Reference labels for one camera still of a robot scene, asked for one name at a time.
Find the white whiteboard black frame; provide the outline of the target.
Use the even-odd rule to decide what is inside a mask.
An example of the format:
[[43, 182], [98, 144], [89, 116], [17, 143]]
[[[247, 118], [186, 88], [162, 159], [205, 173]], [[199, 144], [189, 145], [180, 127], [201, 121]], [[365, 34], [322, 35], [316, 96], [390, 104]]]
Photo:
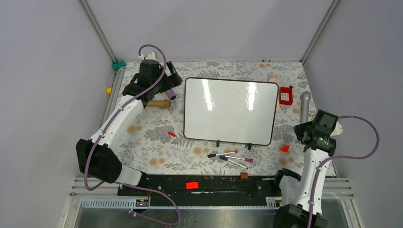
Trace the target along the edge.
[[183, 134], [187, 139], [270, 145], [278, 95], [277, 83], [189, 77]]

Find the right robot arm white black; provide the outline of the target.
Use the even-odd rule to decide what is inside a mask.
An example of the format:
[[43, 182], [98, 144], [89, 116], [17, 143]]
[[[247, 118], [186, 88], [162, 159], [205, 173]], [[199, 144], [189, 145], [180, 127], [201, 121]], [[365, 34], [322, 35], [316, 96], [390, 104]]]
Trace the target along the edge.
[[294, 132], [303, 144], [302, 174], [283, 168], [275, 175], [273, 191], [282, 197], [276, 211], [275, 228], [325, 228], [328, 221], [322, 217], [322, 191], [329, 167], [329, 158], [336, 150], [331, 134], [336, 129], [338, 116], [319, 110], [313, 119], [296, 125]]

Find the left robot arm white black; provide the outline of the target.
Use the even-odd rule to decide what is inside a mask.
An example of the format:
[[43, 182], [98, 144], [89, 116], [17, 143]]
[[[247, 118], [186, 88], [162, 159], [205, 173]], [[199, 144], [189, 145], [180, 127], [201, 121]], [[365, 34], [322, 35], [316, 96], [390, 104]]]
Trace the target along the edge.
[[128, 184], [135, 195], [144, 194], [147, 183], [141, 178], [142, 172], [123, 165], [114, 151], [131, 122], [155, 95], [181, 84], [182, 78], [171, 61], [161, 65], [154, 59], [143, 60], [139, 72], [124, 87], [120, 102], [100, 129], [90, 139], [77, 142], [80, 172], [103, 182]]

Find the pink cap whiteboard marker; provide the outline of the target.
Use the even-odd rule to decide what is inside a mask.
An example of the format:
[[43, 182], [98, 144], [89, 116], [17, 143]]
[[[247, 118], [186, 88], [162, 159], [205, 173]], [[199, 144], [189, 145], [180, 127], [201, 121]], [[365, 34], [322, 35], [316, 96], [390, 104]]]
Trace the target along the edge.
[[240, 158], [240, 157], [234, 157], [234, 156], [228, 156], [225, 155], [226, 158], [231, 158], [231, 159], [237, 159], [237, 160], [241, 160], [241, 161], [246, 161], [246, 162], [253, 162], [254, 160], [251, 158]]

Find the blue cap whiteboard marker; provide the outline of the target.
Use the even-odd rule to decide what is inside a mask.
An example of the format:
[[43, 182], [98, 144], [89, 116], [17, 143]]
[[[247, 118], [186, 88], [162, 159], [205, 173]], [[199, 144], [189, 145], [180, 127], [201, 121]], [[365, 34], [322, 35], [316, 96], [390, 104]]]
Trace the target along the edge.
[[230, 163], [232, 163], [232, 164], [235, 164], [235, 165], [237, 165], [237, 166], [239, 166], [239, 167], [241, 167], [241, 168], [243, 168], [243, 169], [246, 169], [246, 170], [248, 169], [247, 166], [242, 165], [242, 164], [240, 164], [240, 163], [238, 163], [238, 162], [236, 162], [236, 161], [233, 161], [233, 160], [231, 160], [229, 157], [225, 157], [225, 156], [220, 155], [219, 158], [220, 158], [221, 160], [224, 160], [224, 161], [230, 162]]

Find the black cap whiteboard marker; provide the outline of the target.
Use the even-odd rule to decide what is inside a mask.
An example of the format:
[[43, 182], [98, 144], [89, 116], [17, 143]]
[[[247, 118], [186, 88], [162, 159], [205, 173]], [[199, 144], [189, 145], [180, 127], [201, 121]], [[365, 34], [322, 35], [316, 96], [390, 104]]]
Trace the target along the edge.
[[224, 156], [224, 155], [229, 155], [229, 154], [234, 154], [234, 153], [237, 153], [237, 151], [223, 152], [223, 153], [212, 153], [212, 154], [208, 154], [207, 157], [208, 158], [213, 158], [213, 157], [217, 157], [217, 156]]

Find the purple glitter toy microphone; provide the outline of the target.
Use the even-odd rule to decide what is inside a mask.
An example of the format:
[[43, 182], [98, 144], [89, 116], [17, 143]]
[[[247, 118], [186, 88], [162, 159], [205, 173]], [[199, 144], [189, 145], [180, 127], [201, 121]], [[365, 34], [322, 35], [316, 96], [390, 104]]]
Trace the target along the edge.
[[176, 99], [176, 93], [172, 89], [167, 90], [165, 93], [170, 100]]

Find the gold toy microphone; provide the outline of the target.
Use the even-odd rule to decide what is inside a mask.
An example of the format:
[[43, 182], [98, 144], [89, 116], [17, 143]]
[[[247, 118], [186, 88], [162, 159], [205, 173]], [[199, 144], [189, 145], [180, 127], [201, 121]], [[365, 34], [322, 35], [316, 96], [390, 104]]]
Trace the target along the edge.
[[171, 101], [170, 100], [151, 100], [148, 104], [148, 107], [158, 107], [162, 109], [169, 109], [171, 107]]

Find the orange red cone piece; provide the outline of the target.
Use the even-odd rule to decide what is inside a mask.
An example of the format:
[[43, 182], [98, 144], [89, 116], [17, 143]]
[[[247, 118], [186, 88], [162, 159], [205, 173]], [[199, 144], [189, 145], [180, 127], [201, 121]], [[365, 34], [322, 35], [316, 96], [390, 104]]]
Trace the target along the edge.
[[286, 145], [286, 146], [280, 148], [279, 150], [281, 152], [288, 153], [289, 152], [289, 147], [290, 147], [290, 145]]

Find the silver toy microphone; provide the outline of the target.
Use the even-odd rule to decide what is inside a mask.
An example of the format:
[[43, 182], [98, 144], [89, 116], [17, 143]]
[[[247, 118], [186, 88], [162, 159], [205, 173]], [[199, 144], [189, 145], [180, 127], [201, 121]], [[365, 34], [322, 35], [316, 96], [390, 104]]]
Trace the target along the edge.
[[309, 91], [304, 91], [300, 96], [300, 101], [301, 101], [300, 123], [301, 124], [308, 122], [310, 100], [311, 100], [311, 93]]

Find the red small box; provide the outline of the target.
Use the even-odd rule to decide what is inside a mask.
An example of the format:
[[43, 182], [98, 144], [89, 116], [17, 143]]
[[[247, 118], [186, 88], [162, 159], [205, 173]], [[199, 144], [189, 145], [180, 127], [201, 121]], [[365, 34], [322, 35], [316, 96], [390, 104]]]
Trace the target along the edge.
[[279, 104], [292, 105], [293, 104], [293, 87], [280, 87], [279, 91]]

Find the teal corner clip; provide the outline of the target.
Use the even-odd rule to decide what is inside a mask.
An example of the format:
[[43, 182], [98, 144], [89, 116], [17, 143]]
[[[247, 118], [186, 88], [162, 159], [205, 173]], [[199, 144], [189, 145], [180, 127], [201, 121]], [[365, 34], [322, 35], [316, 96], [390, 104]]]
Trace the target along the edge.
[[125, 61], [121, 60], [121, 61], [119, 61], [117, 63], [112, 64], [111, 67], [112, 67], [113, 70], [118, 70], [121, 67], [124, 67], [125, 65], [126, 65]]

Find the peach cylinder toy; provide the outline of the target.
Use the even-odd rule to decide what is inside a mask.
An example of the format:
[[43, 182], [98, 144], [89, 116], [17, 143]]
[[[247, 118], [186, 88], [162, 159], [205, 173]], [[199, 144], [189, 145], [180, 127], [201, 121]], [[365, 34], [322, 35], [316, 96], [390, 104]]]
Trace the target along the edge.
[[[278, 83], [278, 79], [276, 78], [275, 75], [269, 75], [267, 81], [270, 83], [276, 83], [276, 84]], [[276, 113], [277, 114], [280, 113], [280, 103], [279, 103], [278, 96], [277, 96], [277, 101], [276, 101]]]

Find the floral table mat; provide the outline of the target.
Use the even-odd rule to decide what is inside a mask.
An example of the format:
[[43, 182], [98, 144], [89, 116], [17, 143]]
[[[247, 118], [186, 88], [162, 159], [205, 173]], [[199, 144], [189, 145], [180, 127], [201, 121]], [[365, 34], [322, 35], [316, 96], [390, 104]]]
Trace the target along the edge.
[[[208, 154], [237, 151], [228, 156], [246, 157], [249, 175], [274, 175], [282, 168], [297, 173], [303, 170], [303, 146], [296, 139], [293, 127], [300, 122], [300, 95], [309, 91], [304, 67], [299, 62], [176, 62], [179, 75], [188, 77], [225, 78], [267, 81], [275, 75], [279, 86], [293, 87], [293, 104], [283, 105], [276, 114], [272, 142], [268, 146], [252, 146], [186, 139], [183, 135], [184, 92], [176, 87], [176, 99], [169, 109], [144, 109], [120, 138], [114, 151], [123, 165], [148, 174], [238, 175], [242, 168]], [[290, 145], [289, 152], [279, 149]]]

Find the brown small block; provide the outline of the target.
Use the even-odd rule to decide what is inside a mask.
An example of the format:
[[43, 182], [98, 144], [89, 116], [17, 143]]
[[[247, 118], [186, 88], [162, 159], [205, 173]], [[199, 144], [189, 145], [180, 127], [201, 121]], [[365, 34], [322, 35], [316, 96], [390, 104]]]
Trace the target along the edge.
[[240, 179], [241, 180], [247, 180], [249, 178], [248, 173], [247, 172], [241, 172], [240, 173]]

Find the red tape patch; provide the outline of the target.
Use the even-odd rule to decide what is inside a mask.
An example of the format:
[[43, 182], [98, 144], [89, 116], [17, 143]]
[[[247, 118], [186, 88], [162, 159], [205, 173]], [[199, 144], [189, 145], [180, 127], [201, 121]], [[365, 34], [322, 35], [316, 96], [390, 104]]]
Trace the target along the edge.
[[187, 190], [198, 189], [199, 188], [199, 183], [196, 182], [196, 181], [187, 182], [185, 187], [186, 187]]

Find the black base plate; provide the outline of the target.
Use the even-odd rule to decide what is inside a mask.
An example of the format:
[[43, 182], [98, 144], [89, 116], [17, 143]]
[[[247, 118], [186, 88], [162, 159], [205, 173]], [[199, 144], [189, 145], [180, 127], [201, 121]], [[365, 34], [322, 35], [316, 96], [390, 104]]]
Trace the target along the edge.
[[[276, 198], [281, 196], [279, 185], [274, 176], [250, 176], [241, 180], [240, 174], [232, 175], [157, 175], [147, 174], [141, 177], [140, 189], [123, 186], [117, 191], [118, 196], [125, 197], [151, 197], [164, 196], [157, 194], [161, 191], [174, 202], [185, 200], [220, 200], [231, 199], [238, 201], [243, 198]], [[186, 183], [196, 181], [198, 189], [187, 190]]]

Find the left aluminium frame post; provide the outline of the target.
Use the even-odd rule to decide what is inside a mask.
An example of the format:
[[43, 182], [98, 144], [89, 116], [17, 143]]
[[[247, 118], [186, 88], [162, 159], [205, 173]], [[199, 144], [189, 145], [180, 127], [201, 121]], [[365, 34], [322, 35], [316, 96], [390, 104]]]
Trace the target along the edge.
[[112, 64], [117, 64], [118, 59], [114, 51], [112, 50], [111, 45], [109, 44], [100, 24], [98, 23], [95, 14], [93, 13], [89, 3], [87, 0], [78, 0], [78, 3], [82, 7], [87, 19], [89, 20], [90, 25], [92, 26], [93, 30], [95, 31], [96, 36], [98, 37], [101, 45], [103, 46], [106, 54], [108, 55], [109, 59], [111, 60]]

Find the aluminium frame post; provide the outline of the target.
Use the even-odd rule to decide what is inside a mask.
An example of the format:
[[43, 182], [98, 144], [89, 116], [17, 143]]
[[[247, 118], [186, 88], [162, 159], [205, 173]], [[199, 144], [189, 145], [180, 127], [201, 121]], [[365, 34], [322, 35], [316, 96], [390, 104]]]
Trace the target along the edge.
[[93, 30], [95, 31], [96, 36], [98, 37], [101, 45], [103, 46], [106, 54], [108, 55], [109, 59], [111, 60], [112, 64], [117, 64], [118, 59], [114, 51], [112, 50], [111, 45], [109, 44], [100, 24], [98, 23], [95, 14], [93, 13], [89, 3], [87, 0], [78, 0], [78, 3], [82, 7], [87, 19], [89, 20], [90, 25], [92, 26]]
[[326, 10], [326, 13], [324, 15], [324, 17], [322, 18], [317, 30], [315, 31], [307, 49], [305, 50], [302, 58], [300, 59], [300, 62], [302, 63], [302, 65], [305, 65], [305, 63], [307, 62], [308, 58], [310, 57], [313, 49], [316, 46], [316, 43], [319, 41], [322, 33], [324, 32], [327, 24], [329, 23], [329, 21], [331, 20], [335, 10], [337, 9], [338, 5], [340, 3], [340, 0], [332, 0], [330, 6], [328, 7], [328, 9]]

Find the right aluminium frame post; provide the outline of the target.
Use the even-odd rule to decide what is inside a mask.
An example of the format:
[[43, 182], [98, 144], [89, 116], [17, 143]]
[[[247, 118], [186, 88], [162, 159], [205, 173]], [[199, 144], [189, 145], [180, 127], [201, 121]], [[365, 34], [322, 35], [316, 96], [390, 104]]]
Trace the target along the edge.
[[326, 13], [324, 15], [324, 17], [322, 18], [317, 30], [315, 31], [307, 49], [305, 50], [302, 58], [300, 59], [300, 62], [302, 63], [302, 65], [305, 65], [305, 63], [307, 62], [308, 58], [310, 57], [313, 49], [316, 46], [316, 43], [319, 41], [322, 33], [324, 32], [327, 24], [329, 23], [329, 21], [331, 20], [335, 10], [337, 9], [338, 5], [340, 3], [340, 0], [332, 0], [330, 6], [328, 7], [328, 9], [326, 10]]

